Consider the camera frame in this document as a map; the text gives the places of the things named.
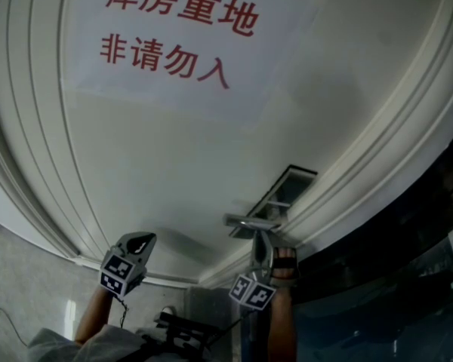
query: white wall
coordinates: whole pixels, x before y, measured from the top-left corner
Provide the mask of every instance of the white wall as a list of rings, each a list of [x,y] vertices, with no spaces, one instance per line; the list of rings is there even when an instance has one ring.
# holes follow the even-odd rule
[[[29,220],[18,210],[14,202],[0,185],[0,224],[24,240],[55,255],[59,252],[35,229]]]

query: curved ceiling molding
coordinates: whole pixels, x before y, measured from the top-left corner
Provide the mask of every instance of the curved ceiling molding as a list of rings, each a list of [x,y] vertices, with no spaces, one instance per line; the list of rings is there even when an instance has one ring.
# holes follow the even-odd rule
[[[0,185],[20,212],[63,256],[76,257],[79,252],[45,212],[23,178],[0,128]]]
[[[282,233],[300,258],[333,244],[401,195],[453,138],[453,0],[442,0],[417,56],[382,109],[289,210]],[[221,287],[250,244],[201,277]]]
[[[46,137],[44,117],[49,112],[62,117],[55,56],[63,0],[50,0],[47,11],[34,10],[38,1],[0,0],[0,123],[5,138],[15,142],[12,154],[46,211],[81,253],[101,258],[109,245],[95,221],[83,217],[90,207],[80,202],[84,192],[72,153],[69,148],[58,150]],[[47,31],[33,41],[37,26]],[[37,70],[36,62],[43,58],[46,64]],[[58,124],[63,127],[56,124],[55,132],[66,133],[62,119]],[[65,182],[69,176],[75,177],[75,186]]]

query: white cloth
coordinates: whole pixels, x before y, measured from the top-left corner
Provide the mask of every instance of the white cloth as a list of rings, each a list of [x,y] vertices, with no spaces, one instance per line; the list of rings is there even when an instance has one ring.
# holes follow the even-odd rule
[[[136,333],[118,327],[106,325],[94,337],[89,339],[82,347],[49,329],[42,329],[29,344],[29,362],[116,362],[137,351],[145,340],[141,338],[148,335],[154,340],[164,342],[166,330],[151,328],[139,329]],[[175,339],[175,345],[185,343]],[[194,339],[188,341],[197,348],[198,342]],[[208,351],[203,358],[211,360]],[[178,354],[163,353],[146,359],[147,362],[187,362],[187,359]]]

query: black strap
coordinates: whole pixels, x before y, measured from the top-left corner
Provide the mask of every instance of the black strap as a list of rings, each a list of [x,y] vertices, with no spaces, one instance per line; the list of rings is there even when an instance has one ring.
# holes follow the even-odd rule
[[[125,357],[119,359],[117,362],[144,362],[145,360],[148,360],[155,355],[160,355],[163,353],[175,353],[180,357],[193,362],[203,361],[203,358],[199,354],[199,350],[195,349],[187,343],[184,345],[184,347],[179,347],[175,344],[160,344],[148,335],[144,335],[142,336],[142,338],[146,341],[146,343],[143,343],[139,350],[126,355]]]
[[[292,268],[297,269],[297,259],[294,257],[281,257],[273,260],[273,269]]]

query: cable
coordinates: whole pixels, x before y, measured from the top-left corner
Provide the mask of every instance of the cable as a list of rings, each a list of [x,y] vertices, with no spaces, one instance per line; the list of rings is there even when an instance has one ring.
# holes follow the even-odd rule
[[[18,339],[22,342],[22,345],[24,345],[25,347],[29,347],[29,346],[22,340],[22,338],[20,338],[20,334],[18,333],[17,329],[15,328],[14,322],[11,320],[10,315],[7,314],[7,312],[6,312],[3,308],[0,308],[0,311],[3,312],[3,313],[5,314],[5,316],[7,317],[8,321],[9,321],[10,324],[12,325],[12,328],[14,329],[15,333],[17,334]]]
[[[120,298],[117,297],[117,295],[114,295],[114,299],[116,299],[119,303],[122,304],[122,307],[124,307],[124,314],[122,314],[122,318],[119,321],[119,324],[121,324],[121,328],[124,325],[124,320],[126,319],[126,314],[129,311],[129,307],[124,303],[124,300],[120,300]]]
[[[210,347],[211,345],[213,345],[217,340],[223,338],[232,328],[234,328],[238,323],[240,323],[241,321],[243,321],[244,319],[246,319],[251,313],[255,312],[257,310],[248,310],[246,313],[244,313],[239,319],[237,319],[236,321],[234,321],[232,324],[230,324],[225,330],[223,330],[220,334],[218,334],[218,336],[213,339],[211,342],[207,343],[206,346],[207,347]]]

